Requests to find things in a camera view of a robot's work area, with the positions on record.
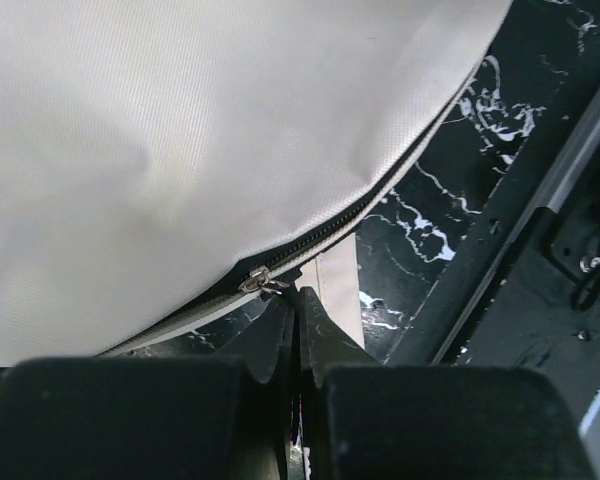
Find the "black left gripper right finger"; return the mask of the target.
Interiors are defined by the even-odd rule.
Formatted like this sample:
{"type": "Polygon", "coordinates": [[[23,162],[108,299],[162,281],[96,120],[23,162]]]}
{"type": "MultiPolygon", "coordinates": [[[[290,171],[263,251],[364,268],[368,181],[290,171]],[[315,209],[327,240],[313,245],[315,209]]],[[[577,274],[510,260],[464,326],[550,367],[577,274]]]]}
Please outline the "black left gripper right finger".
{"type": "Polygon", "coordinates": [[[384,366],[298,295],[313,479],[592,479],[558,391],[524,369],[384,366]]]}

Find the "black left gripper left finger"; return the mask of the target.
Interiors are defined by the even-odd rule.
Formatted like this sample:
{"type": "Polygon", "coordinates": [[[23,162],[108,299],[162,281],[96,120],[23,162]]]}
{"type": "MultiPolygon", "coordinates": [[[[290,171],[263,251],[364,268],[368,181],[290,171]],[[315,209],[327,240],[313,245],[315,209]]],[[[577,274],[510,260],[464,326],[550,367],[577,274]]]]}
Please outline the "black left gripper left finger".
{"type": "Polygon", "coordinates": [[[0,479],[284,479],[294,311],[220,351],[49,358],[0,381],[0,479]]]}

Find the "cream canvas backpack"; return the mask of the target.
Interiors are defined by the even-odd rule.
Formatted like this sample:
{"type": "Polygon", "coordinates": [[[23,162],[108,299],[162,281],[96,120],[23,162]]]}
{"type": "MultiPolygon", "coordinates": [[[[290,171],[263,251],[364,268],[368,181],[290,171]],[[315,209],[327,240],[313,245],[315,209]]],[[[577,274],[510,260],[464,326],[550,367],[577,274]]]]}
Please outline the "cream canvas backpack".
{"type": "Polygon", "coordinates": [[[0,1],[0,367],[121,352],[344,237],[507,1],[0,1]]]}

